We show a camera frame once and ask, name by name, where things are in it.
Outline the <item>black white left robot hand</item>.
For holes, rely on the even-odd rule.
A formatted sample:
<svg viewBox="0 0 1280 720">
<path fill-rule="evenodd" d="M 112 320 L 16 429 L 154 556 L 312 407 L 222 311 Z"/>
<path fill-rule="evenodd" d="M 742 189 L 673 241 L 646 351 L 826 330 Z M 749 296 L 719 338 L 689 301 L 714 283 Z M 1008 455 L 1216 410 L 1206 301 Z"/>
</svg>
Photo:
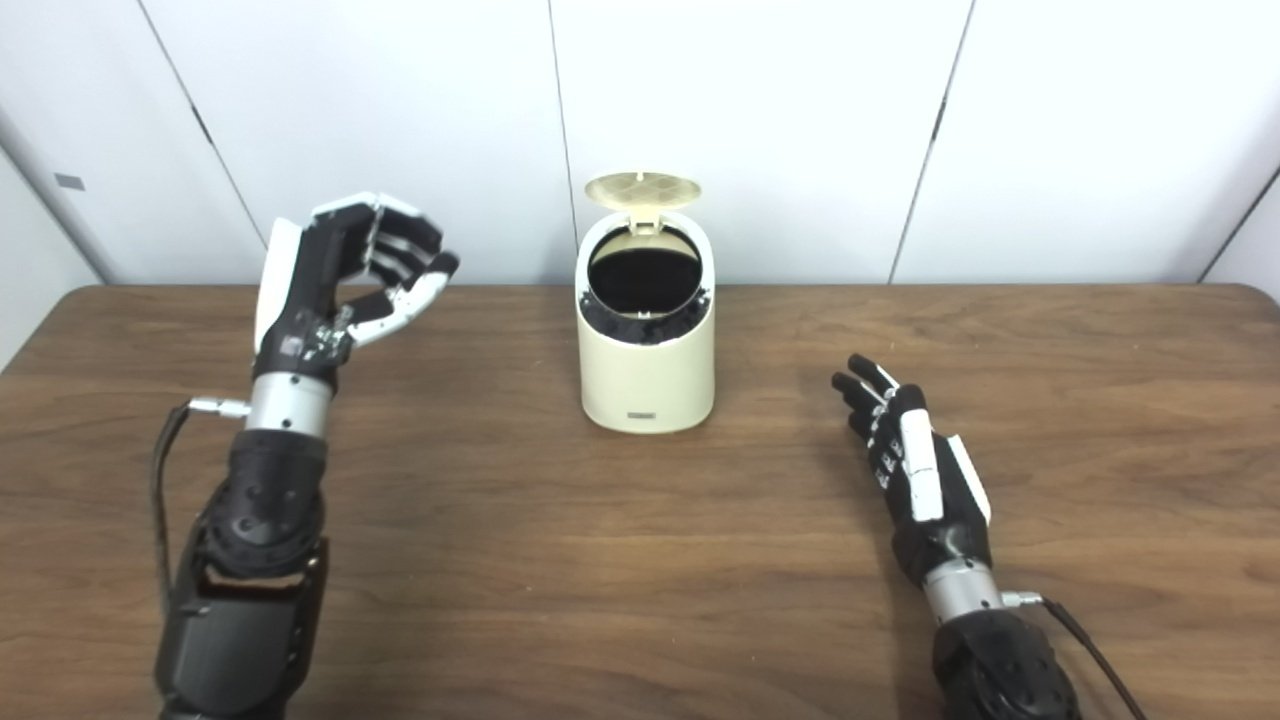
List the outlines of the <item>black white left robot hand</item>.
<svg viewBox="0 0 1280 720">
<path fill-rule="evenodd" d="M 351 354 L 404 329 L 451 283 L 460 258 L 420 210 L 362 192 L 271 228 L 255 315 L 253 377 L 337 388 Z"/>
</svg>

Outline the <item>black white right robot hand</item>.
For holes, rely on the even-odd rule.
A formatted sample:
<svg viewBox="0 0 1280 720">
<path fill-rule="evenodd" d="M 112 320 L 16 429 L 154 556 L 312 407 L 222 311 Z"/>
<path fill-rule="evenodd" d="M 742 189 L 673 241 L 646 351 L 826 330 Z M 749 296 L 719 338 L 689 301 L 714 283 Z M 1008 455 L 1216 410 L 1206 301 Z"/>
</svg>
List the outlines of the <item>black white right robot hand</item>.
<svg viewBox="0 0 1280 720">
<path fill-rule="evenodd" d="M 991 503 L 959 436 L 933 427 L 920 386 L 861 354 L 832 377 L 893 525 L 899 568 L 918 585 L 946 562 L 992 566 Z"/>
</svg>

